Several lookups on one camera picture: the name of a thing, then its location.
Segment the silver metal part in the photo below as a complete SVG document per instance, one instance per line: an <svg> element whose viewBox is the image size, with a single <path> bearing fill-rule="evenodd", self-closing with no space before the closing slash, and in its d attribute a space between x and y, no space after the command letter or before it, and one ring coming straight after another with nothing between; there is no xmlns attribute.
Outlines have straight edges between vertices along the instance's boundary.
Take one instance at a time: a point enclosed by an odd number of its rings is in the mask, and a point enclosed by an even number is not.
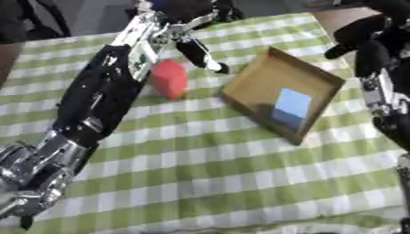
<svg viewBox="0 0 410 234"><path fill-rule="evenodd" d="M34 216L52 207L64 194L75 169L89 149L77 145L56 131L48 131L38 147L23 143L0 149L0 218L9 215ZM44 171L52 166L51 171ZM20 191L41 173L44 181L36 191Z"/></svg>
<svg viewBox="0 0 410 234"><path fill-rule="evenodd" d="M393 83L385 69L380 75L373 73L369 78L359 78L367 107L375 116L387 116L393 110Z"/></svg>
<svg viewBox="0 0 410 234"><path fill-rule="evenodd" d="M211 22L218 16L218 13L219 11L215 9L211 13L205 16L200 16L200 17L193 19L188 24L171 25L170 29L177 34L184 34L195 27Z"/></svg>
<svg viewBox="0 0 410 234"><path fill-rule="evenodd" d="M89 117L83 123L89 126L91 129L93 129L97 133L100 133L103 131L103 124L97 118Z"/></svg>

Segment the green checkered tablecloth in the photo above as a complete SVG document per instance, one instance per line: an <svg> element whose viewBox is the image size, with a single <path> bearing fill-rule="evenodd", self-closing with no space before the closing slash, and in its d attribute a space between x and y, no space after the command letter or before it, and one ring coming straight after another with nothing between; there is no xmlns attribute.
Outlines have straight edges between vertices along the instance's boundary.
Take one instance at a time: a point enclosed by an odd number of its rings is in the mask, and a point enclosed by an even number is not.
<svg viewBox="0 0 410 234"><path fill-rule="evenodd" d="M40 214L29 233L250 231L300 220L332 223L343 219L337 216L402 204L393 170L402 151L372 127L344 60L323 58L330 40L312 15L251 18L194 35L232 67L232 75L196 69L171 46L162 57L187 68L186 98L171 101L145 87L67 198ZM34 143L77 72L113 38L27 43L0 90L0 143ZM218 97L269 46L347 79L299 147ZM371 219L362 226L384 223ZM3 230L14 224L1 223Z"/></svg>

